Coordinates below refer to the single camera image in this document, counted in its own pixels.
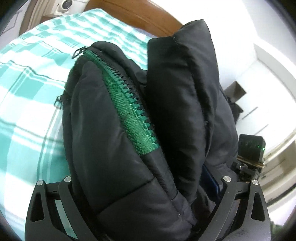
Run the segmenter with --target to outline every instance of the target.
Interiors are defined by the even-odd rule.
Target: bed
[[[54,104],[74,65],[74,51],[109,41],[146,69],[149,39],[170,35],[181,26],[164,10],[139,2],[137,9],[132,0],[90,0],[88,11],[46,21],[0,51],[0,211],[22,240],[36,182],[59,182],[70,174],[62,110]]]

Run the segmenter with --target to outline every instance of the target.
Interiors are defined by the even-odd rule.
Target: black puffer jacket
[[[237,155],[237,133],[205,22],[150,40],[147,72],[111,43],[88,50],[109,67],[86,51],[63,95],[64,145],[78,207],[93,230],[103,227],[114,240],[188,239],[203,221],[191,209],[203,195],[202,165],[236,178],[225,162]],[[110,79],[110,66],[120,78]],[[133,132],[132,114],[117,101],[112,80],[124,80],[118,85],[141,114],[148,144]]]

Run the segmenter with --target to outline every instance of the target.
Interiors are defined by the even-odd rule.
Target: teal plaid blanket
[[[69,175],[62,111],[53,104],[74,65],[72,54],[109,41],[146,69],[149,39],[93,9],[44,22],[0,51],[0,210],[21,239],[36,181]]]

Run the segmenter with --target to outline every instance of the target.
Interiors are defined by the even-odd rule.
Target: zipper pull
[[[56,98],[56,101],[54,102],[54,107],[56,107],[56,108],[59,109],[59,110],[62,108],[62,104],[63,104],[62,96],[63,96],[63,95],[59,95],[59,96]]]
[[[72,59],[74,59],[74,58],[76,58],[78,55],[80,55],[81,53],[84,53],[85,52],[85,50],[87,50],[88,49],[88,47],[86,47],[86,46],[84,46],[84,47],[82,47],[82,48],[80,48],[80,49],[77,49],[75,52],[74,52],[74,54],[73,54],[73,56],[72,56]]]

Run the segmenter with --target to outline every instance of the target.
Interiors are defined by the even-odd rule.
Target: black mounting frame
[[[270,220],[258,181],[254,179],[243,183],[222,177],[217,182],[223,186],[221,201],[217,203],[205,228],[200,229],[190,240],[270,241]],[[71,186],[70,177],[60,183],[46,184],[42,180],[37,182],[28,209],[25,240],[77,240],[66,234],[54,200],[62,201],[79,241],[112,240],[104,233],[100,237],[94,236],[73,200]]]

